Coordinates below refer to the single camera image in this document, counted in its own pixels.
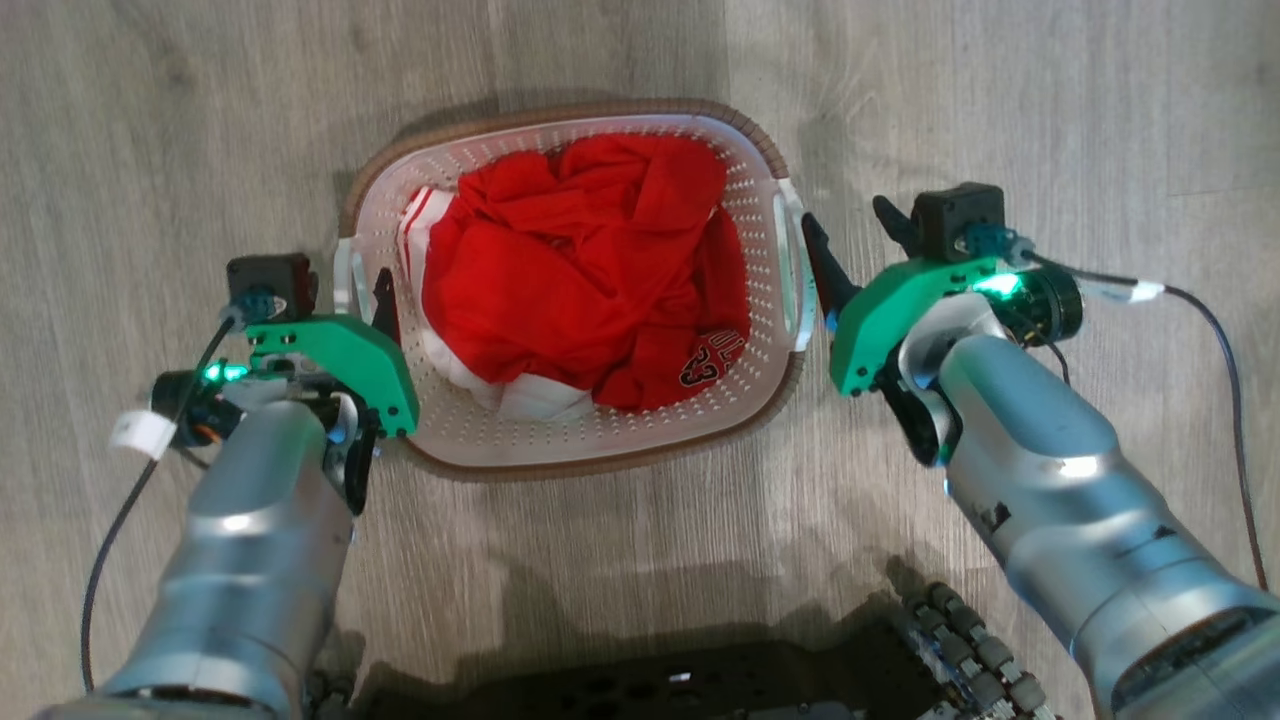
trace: led light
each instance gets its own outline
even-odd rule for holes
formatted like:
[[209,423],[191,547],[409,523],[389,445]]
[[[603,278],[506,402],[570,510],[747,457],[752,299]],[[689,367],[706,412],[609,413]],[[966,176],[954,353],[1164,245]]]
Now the led light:
[[1004,273],[1000,275],[992,275],[979,283],[974,283],[973,290],[977,290],[978,292],[996,292],[1004,297],[1009,297],[1020,284],[1023,284],[1023,279],[1016,274]]
[[1093,455],[1083,457],[1064,457],[1062,469],[1059,470],[1064,478],[1088,478],[1098,474],[1098,459]]
[[252,521],[253,519],[248,515],[228,515],[223,518],[223,529],[229,533],[238,533],[250,527]]
[[223,365],[221,363],[215,363],[205,368],[205,379],[216,383],[223,380],[227,383],[233,383],[248,374],[248,368],[244,365]]

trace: cable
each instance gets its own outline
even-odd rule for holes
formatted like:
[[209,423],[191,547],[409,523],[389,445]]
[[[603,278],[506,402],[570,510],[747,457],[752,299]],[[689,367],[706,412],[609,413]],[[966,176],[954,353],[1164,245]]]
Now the cable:
[[191,451],[189,447],[175,447],[173,451],[178,454],[178,457],[182,457],[192,468],[200,470],[201,473],[209,470],[209,462],[201,460],[195,452]]
[[[1064,265],[1055,260],[1042,258],[1036,252],[1025,252],[1024,258],[1034,260],[1041,265],[1053,265],[1060,270],[1083,281],[1111,283],[1125,287],[1137,287],[1142,282],[1137,278],[1126,278],[1124,275],[1110,275],[1106,273],[1080,270],[1078,268],[1071,268],[1070,265]],[[1244,507],[1244,533],[1248,536],[1249,555],[1253,559],[1253,571],[1257,575],[1258,587],[1263,591],[1270,591],[1267,587],[1266,566],[1262,562],[1262,546],[1258,543],[1258,527],[1253,516],[1253,493],[1249,491],[1248,462],[1244,452],[1244,393],[1240,391],[1240,369],[1235,363],[1235,352],[1231,350],[1231,343],[1226,338],[1226,331],[1222,328],[1222,323],[1219,322],[1217,316],[1213,315],[1213,311],[1208,309],[1208,305],[1204,305],[1201,299],[1180,287],[1166,284],[1164,286],[1164,292],[1187,302],[1194,307],[1204,318],[1204,320],[1208,322],[1210,327],[1213,328],[1213,336],[1217,337],[1217,345],[1222,350],[1222,357],[1226,360],[1226,377],[1231,386],[1231,433],[1235,436],[1235,473],[1240,483],[1240,503]]]
[[1062,355],[1062,351],[1057,348],[1057,345],[1050,338],[1044,337],[1039,332],[1039,328],[1036,327],[1036,323],[1028,320],[1027,316],[1023,315],[1021,313],[1018,313],[1016,310],[1009,307],[1005,307],[1004,313],[1012,315],[1015,320],[1020,322],[1024,325],[1025,334],[1023,336],[1023,347],[1027,347],[1028,337],[1039,338],[1041,345],[1047,347],[1048,351],[1053,354],[1053,357],[1057,357],[1057,365],[1062,369],[1062,382],[1066,384],[1066,387],[1071,387],[1071,369],[1068,366],[1066,356]]
[[[188,384],[182,391],[182,396],[178,398],[178,410],[174,413],[174,418],[179,419],[186,414],[187,406],[191,405],[191,398],[196,393],[196,384],[200,382],[200,375],[204,373],[205,365],[214,356],[214,351],[221,345],[223,338],[230,332],[234,320],[228,318],[223,320],[221,325],[218,327],[218,332],[214,333],[212,340],[205,347],[205,351],[200,356],[200,361],[196,363],[196,377],[192,378],[191,384]],[[146,468],[142,469],[142,474],[138,475],[137,482],[133,483],[133,488],[129,491],[128,497],[124,498],[124,503],[120,505],[120,510],[115,514],[115,519],[111,520],[111,525],[106,529],[106,536],[102,538],[102,544],[97,548],[97,556],[93,559],[93,568],[88,573],[88,583],[84,587],[84,605],[81,609],[81,679],[84,682],[84,692],[93,692],[93,666],[90,660],[90,634],[93,626],[93,598],[97,594],[99,580],[102,579],[102,568],[106,565],[106,555],[111,551],[111,544],[115,543],[116,536],[120,534],[120,528],[124,527],[125,518],[129,516],[129,511],[138,502],[138,496],[142,495],[142,489],[147,487],[147,482],[151,480],[151,475],[155,474],[156,468],[160,466],[157,460],[147,461]]]

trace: wood plank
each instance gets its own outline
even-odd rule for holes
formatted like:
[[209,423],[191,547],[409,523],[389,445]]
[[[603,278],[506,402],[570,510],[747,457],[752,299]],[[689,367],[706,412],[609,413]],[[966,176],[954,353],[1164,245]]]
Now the wood plank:
[[[936,3],[733,3],[732,102],[764,127],[855,282],[902,259],[870,210],[884,193],[909,204],[948,177],[951,17]],[[890,587],[906,556],[943,577],[989,556],[957,525],[941,478],[916,465],[876,397],[832,392],[829,338],[815,332],[788,407],[756,442],[780,609],[824,618],[783,623],[788,639],[837,642],[841,620]]]
[[[1248,188],[1178,197],[1170,208],[1174,241],[1184,249],[1176,282],[1203,300],[1226,327],[1244,395],[1245,450],[1258,534],[1275,585],[1280,573],[1280,287],[1272,269],[1280,266],[1280,188]],[[1224,263],[1224,258],[1233,261]],[[1248,561],[1235,460],[1231,452],[1230,393],[1222,355],[1208,324],[1188,305],[1165,300],[1170,316],[1162,324],[1164,348],[1188,365],[1179,388],[1181,411],[1172,419],[1175,437],[1169,452],[1175,462],[1196,473],[1201,491],[1171,497],[1170,505],[1193,530],[1228,541],[1222,559],[1240,578],[1253,579]],[[1187,438],[1204,438],[1188,442]],[[1210,546],[1211,550],[1220,550]]]
[[489,0],[504,111],[727,92],[722,0]]
[[[29,533],[32,557],[49,560],[36,580],[19,574],[29,560],[4,568],[6,588],[28,587],[13,591],[27,602],[5,603],[6,626],[42,607],[8,644],[29,666],[4,679],[24,716],[77,692],[84,573],[141,468],[105,438],[156,373],[193,361],[225,302],[223,264],[330,252],[337,179],[422,113],[492,96],[492,64],[484,8],[452,3],[26,4],[0,35],[0,142],[15,158],[0,184],[10,227],[28,229],[5,246],[36,261],[6,278],[32,273],[47,302],[44,334],[4,356],[29,364],[44,343],[58,363],[18,396],[50,398],[28,421],[60,456],[18,493],[47,516],[3,530],[14,547]],[[26,290],[6,283],[5,296]],[[31,450],[51,454],[47,441]],[[136,638],[193,479],[166,462],[120,537],[95,624],[100,678]]]
[[1169,56],[1169,190],[1280,182],[1280,3],[1175,0]]

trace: white tag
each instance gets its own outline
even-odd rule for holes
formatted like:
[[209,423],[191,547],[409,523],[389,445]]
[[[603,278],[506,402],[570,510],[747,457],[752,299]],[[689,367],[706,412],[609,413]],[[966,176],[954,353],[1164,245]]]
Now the white tag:
[[333,311],[351,314],[351,238],[338,238],[338,251],[333,254]]
[[150,410],[132,410],[120,415],[111,430],[109,447],[131,447],[160,460],[178,425],[169,418]]
[[1148,300],[1155,300],[1156,296],[1162,292],[1165,292],[1165,286],[1161,283],[1138,281],[1138,284],[1133,286],[1133,296],[1129,299],[1129,302],[1146,302]]

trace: laundry basket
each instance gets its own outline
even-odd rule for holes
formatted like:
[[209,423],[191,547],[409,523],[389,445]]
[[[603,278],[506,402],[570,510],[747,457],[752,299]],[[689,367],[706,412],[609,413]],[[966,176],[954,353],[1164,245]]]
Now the laundry basket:
[[[603,133],[672,135],[707,142],[728,168],[723,208],[737,224],[746,260],[751,333],[728,374],[696,397],[646,413],[599,407],[564,421],[499,418],[439,375],[420,333],[422,310],[397,246],[410,196],[509,152],[552,152]],[[356,177],[340,220],[335,306],[371,320],[371,290],[392,270],[401,345],[419,398],[407,441],[428,468],[463,480],[567,477],[632,468],[744,436],[791,396],[813,329],[817,293],[800,234],[804,211],[768,136],[736,110],[703,100],[618,101],[504,115],[411,137]]]

